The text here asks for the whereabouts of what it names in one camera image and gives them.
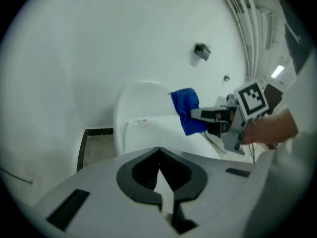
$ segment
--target tiled floor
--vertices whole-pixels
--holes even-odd
[[[113,135],[88,136],[83,167],[116,156]]]

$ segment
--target blue cloth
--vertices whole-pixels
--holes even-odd
[[[194,89],[186,88],[170,95],[186,136],[207,130],[205,122],[190,117],[190,111],[199,108],[199,99]]]

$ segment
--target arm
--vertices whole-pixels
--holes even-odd
[[[243,144],[280,143],[298,133],[294,119],[288,109],[248,124],[244,130]]]

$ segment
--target toilet seat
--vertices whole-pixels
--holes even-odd
[[[126,153],[153,147],[219,159],[215,149],[201,134],[185,135],[176,115],[140,118],[127,123],[124,140]]]
[[[186,136],[165,84],[131,83],[122,90],[114,107],[114,142],[118,155],[150,147],[164,147],[219,159],[199,133]]]

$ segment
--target white wall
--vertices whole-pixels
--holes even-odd
[[[224,0],[92,0],[77,20],[72,87],[85,128],[112,126],[113,103],[134,80],[192,87],[201,106],[245,82],[242,42]],[[193,54],[196,42],[210,45],[207,62]]]
[[[193,54],[196,42],[210,45],[207,62]],[[83,128],[112,126],[125,84],[192,87],[210,106],[246,75],[224,0],[30,0],[3,43],[0,67],[2,164],[11,159],[33,177],[31,187],[13,186],[30,204],[75,172]]]
[[[76,172],[83,128],[60,54],[67,47],[54,0],[30,0],[8,31],[0,54],[0,166],[14,196],[33,205]]]
[[[259,68],[256,77],[266,79],[281,89],[286,89],[293,81],[296,80],[296,73],[286,44],[286,19],[282,6],[279,0],[254,1],[257,7],[267,8],[272,11],[274,20],[274,42],[269,50],[260,50]],[[284,66],[285,69],[276,79],[272,79],[271,75],[278,65]]]
[[[263,79],[263,78],[257,77],[256,80],[260,84],[261,89],[266,88],[267,84],[270,84],[270,85],[274,86],[276,89],[280,90],[282,93],[284,93],[286,91],[286,86],[276,83],[273,78]]]

